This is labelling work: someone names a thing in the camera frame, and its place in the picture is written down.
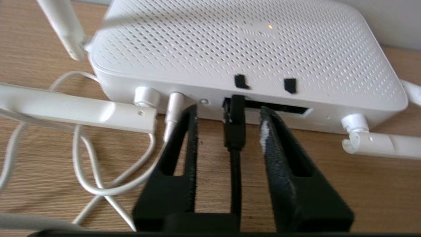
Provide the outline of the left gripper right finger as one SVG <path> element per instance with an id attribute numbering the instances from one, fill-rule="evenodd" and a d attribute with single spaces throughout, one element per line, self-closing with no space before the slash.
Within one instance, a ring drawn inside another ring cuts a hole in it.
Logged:
<path id="1" fill-rule="evenodd" d="M 259 127 L 276 231 L 350 231 L 352 210 L 281 117 L 262 107 Z"/>

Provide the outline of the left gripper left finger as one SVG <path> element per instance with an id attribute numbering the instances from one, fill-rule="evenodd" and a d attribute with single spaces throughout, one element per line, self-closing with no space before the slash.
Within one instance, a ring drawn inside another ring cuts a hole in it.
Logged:
<path id="1" fill-rule="evenodd" d="M 175 176 L 185 136 L 184 173 Z M 132 210 L 138 232 L 163 232 L 174 214 L 194 212 L 197 171 L 197 106 L 184 109 L 160 159 Z"/>

